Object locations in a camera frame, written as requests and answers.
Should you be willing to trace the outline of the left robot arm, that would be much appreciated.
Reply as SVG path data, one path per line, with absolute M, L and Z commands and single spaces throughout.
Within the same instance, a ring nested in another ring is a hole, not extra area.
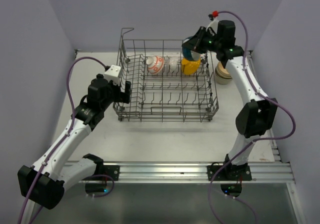
M 95 181 L 101 179 L 103 159 L 93 154 L 86 154 L 71 174 L 61 171 L 78 145 L 105 117 L 107 108 L 113 103 L 130 103 L 131 92 L 130 81 L 124 83 L 124 91 L 121 91 L 118 77 L 98 74 L 79 105 L 73 107 L 64 132 L 32 166 L 24 165 L 19 169 L 17 177 L 22 196 L 51 210 L 74 183 L 87 177 Z

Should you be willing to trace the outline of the yellow ribbed bowl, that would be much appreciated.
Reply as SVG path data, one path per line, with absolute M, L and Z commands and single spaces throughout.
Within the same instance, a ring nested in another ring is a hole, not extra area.
M 183 58 L 181 60 L 181 71 L 187 76 L 192 75 L 198 70 L 200 64 L 201 64 L 200 59 L 197 61 L 190 61 L 190 60 L 187 60 L 186 58 Z

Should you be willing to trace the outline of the teal and white bowl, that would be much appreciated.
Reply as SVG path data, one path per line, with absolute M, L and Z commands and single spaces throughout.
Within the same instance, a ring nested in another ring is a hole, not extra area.
M 198 61 L 201 59 L 201 54 L 197 53 L 195 51 L 192 51 L 190 49 L 187 49 L 183 46 L 181 46 L 182 48 L 182 55 L 185 59 L 187 59 L 188 61 Z

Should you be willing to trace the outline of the white bowl orange pattern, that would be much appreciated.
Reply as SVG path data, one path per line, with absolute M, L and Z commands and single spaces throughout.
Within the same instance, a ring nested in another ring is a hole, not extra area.
M 147 71 L 151 75 L 158 75 L 162 72 L 165 66 L 165 59 L 162 56 L 148 56 L 145 60 Z

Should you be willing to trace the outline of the beige bowl olive drawing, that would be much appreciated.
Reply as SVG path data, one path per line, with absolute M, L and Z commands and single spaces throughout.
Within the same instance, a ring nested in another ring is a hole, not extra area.
M 218 71 L 217 67 L 215 68 L 215 72 L 216 72 L 216 75 L 219 76 L 222 79 L 225 79 L 225 80 L 231 80 L 232 79 L 231 75 L 230 76 L 222 76 L 220 74 L 220 72 Z

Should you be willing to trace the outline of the cream bowl bird drawing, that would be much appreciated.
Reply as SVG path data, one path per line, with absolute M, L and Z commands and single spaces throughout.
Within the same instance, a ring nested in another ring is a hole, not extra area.
M 229 72 L 223 67 L 222 63 L 219 61 L 217 64 L 217 70 L 222 76 L 229 77 Z

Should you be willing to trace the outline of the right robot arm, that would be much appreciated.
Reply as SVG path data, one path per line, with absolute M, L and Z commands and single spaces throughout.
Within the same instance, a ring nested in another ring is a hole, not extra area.
M 211 181 L 252 179 L 249 155 L 257 139 L 271 129 L 277 111 L 276 99 L 268 99 L 248 65 L 245 51 L 235 44 L 235 31 L 235 23 L 231 20 L 212 21 L 209 27 L 201 26 L 181 45 L 183 57 L 189 61 L 197 61 L 202 54 L 214 52 L 230 73 L 243 103 L 235 118 L 238 134 L 231 151 L 222 166 L 207 166 Z

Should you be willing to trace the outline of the small white bowl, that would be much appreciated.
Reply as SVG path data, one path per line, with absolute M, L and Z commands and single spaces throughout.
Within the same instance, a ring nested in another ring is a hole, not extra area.
M 168 72 L 174 72 L 177 69 L 178 62 L 179 62 L 179 57 L 177 56 L 170 57 L 167 62 Z

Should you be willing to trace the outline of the beige speckled bowl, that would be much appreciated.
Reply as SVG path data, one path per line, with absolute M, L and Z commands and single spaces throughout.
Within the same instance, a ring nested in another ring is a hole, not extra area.
M 223 77 L 217 72 L 215 74 L 215 81 L 220 85 L 228 85 L 233 79 L 231 77 Z

